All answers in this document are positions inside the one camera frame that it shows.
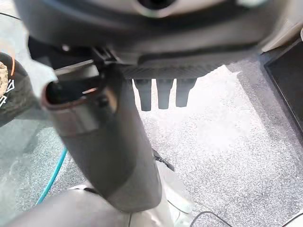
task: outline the floor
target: floor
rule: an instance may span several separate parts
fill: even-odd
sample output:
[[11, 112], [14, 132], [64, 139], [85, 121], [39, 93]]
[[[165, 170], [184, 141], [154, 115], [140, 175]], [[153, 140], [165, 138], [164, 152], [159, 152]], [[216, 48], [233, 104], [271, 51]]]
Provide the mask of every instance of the floor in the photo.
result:
[[[1, 4], [1, 12], [15, 13], [10, 1]], [[16, 50], [38, 96], [54, 79], [51, 69], [30, 60], [20, 22], [0, 15], [0, 24], [1, 51], [7, 44]], [[140, 116], [152, 146], [185, 183], [195, 214], [211, 210], [234, 227], [280, 227], [303, 207], [303, 149], [256, 56], [199, 78], [186, 108], [174, 106], [175, 88], [169, 110], [159, 110], [153, 83], [152, 111]], [[35, 204], [63, 146], [47, 120], [22, 119], [0, 128], [0, 145], [1, 225]], [[68, 155], [50, 195], [83, 179]], [[208, 216], [195, 226], [223, 227]]]

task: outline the blue cable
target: blue cable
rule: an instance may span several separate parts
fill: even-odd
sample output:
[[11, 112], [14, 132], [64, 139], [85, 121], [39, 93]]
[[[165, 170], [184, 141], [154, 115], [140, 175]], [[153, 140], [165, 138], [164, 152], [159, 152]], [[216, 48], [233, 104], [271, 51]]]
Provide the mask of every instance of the blue cable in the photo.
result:
[[49, 190], [51, 189], [51, 187], [52, 187], [52, 185], [53, 185], [53, 183], [54, 183], [54, 181], [55, 181], [55, 179], [56, 179], [56, 177], [57, 177], [57, 175], [58, 175], [58, 173], [61, 169], [61, 166], [62, 166], [62, 163], [65, 159], [66, 153], [67, 153], [67, 148], [64, 147], [64, 149], [61, 153], [61, 157], [59, 159], [59, 162], [58, 162], [58, 164], [55, 168], [55, 171], [53, 172], [53, 175], [52, 175], [51, 179], [49, 180], [49, 182], [48, 182], [46, 188], [44, 189], [43, 193], [41, 194], [40, 198], [36, 202], [36, 205], [40, 204], [45, 199], [46, 195], [48, 194]]

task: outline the hole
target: hole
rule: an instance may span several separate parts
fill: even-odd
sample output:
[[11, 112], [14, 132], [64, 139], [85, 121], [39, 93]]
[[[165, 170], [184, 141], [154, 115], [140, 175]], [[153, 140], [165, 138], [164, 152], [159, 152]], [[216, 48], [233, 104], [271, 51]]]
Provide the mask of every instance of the hole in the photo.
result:
[[138, 2], [147, 9], [161, 10], [170, 6], [175, 0], [138, 0]]

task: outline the screw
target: screw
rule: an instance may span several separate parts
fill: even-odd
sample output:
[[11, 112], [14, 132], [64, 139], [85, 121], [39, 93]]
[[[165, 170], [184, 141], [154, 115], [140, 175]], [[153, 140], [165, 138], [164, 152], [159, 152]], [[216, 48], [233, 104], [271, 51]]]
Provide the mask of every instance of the screw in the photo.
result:
[[63, 45], [62, 45], [62, 50], [64, 50], [64, 51], [67, 52], [67, 51], [70, 51], [71, 48], [70, 48], [70, 46], [63, 44]]

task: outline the black cable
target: black cable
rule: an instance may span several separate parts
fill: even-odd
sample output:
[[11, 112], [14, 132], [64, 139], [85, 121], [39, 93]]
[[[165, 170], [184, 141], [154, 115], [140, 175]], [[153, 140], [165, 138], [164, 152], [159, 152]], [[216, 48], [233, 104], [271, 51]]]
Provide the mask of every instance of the black cable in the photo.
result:
[[222, 221], [224, 224], [228, 225], [229, 227], [232, 227], [230, 224], [228, 224], [225, 220], [223, 220], [222, 218], [220, 218], [218, 215], [216, 215], [215, 213], [211, 212], [211, 211], [202, 211], [201, 213], [199, 213], [194, 220], [191, 222], [189, 227], [193, 227], [194, 223], [197, 221], [197, 219], [203, 215], [203, 214], [212, 214], [214, 215], [216, 218], [218, 218], [220, 221]]
[[287, 222], [285, 225], [283, 225], [282, 227], [286, 227], [286, 226], [288, 226], [291, 222], [293, 222], [294, 220], [296, 220], [298, 217], [300, 217], [301, 215], [303, 215], [303, 213], [302, 214], [299, 214], [299, 215], [297, 215], [297, 216], [295, 216], [293, 219], [291, 219], [289, 222]]
[[11, 17], [11, 18], [14, 18], [14, 19], [17, 19], [17, 20], [21, 20], [20, 18], [17, 18], [17, 17], [15, 17], [13, 15], [6, 14], [6, 13], [0, 13], [0, 15], [4, 15], [4, 16]]

